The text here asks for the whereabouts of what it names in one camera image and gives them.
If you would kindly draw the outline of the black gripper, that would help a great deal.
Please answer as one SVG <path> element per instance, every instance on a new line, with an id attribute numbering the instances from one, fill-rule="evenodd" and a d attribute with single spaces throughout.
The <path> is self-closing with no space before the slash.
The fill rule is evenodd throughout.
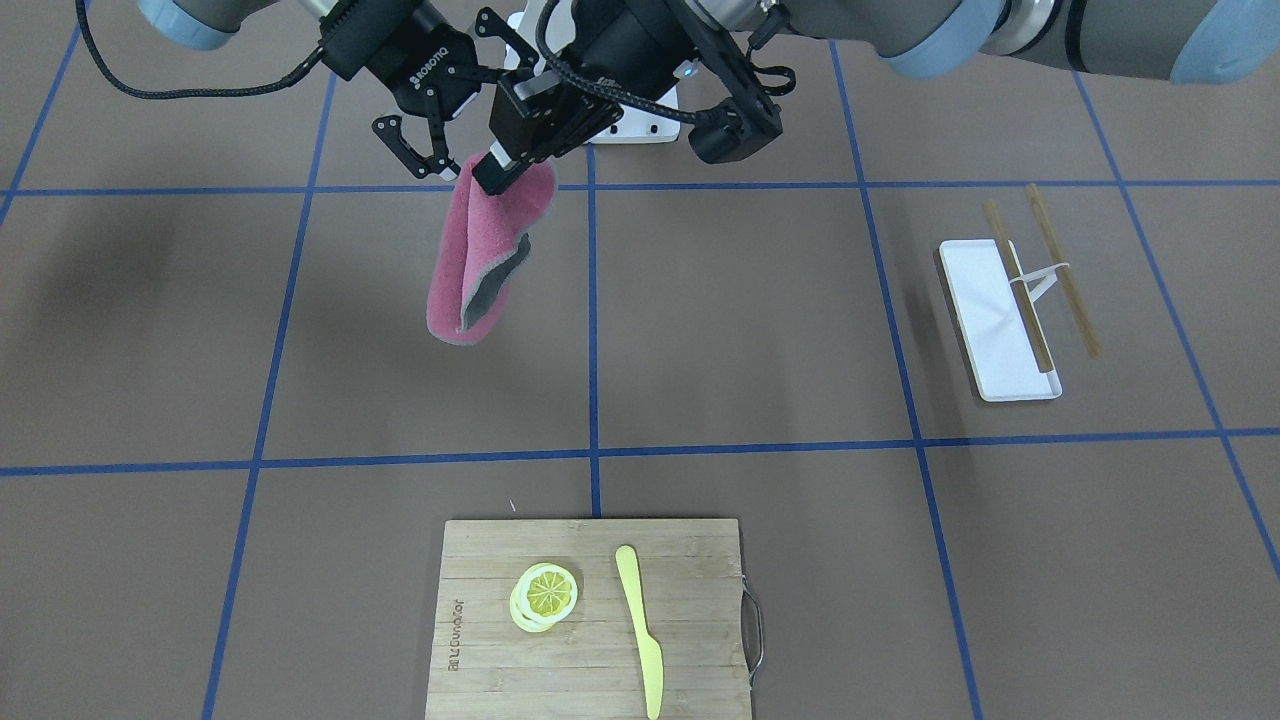
<path id="1" fill-rule="evenodd" d="M 692 128 L 694 113 L 663 104 L 682 73 L 701 64 L 681 20 L 721 23 L 699 1 L 571 1 L 576 37 L 559 51 L 545 32 L 556 6 L 544 1 L 535 45 L 493 8 L 474 23 L 479 38 L 500 38 L 517 64 L 502 79 L 490 114 L 494 143 L 474 179 L 500 196 L 536 163 L 562 158 L 634 108 Z"/>

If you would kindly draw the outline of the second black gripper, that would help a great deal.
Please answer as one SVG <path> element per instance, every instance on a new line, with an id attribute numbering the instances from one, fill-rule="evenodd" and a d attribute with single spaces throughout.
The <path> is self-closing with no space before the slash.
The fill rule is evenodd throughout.
<path id="1" fill-rule="evenodd" d="M 471 35 L 430 1 L 337 1 L 320 15 L 320 47 L 333 74 L 343 81 L 370 74 L 402 113 L 426 119 L 429 154 L 406 138 L 402 115 L 372 120 L 374 135 L 415 179 L 460 177 L 445 123 L 500 78 L 498 68 L 479 61 Z"/>

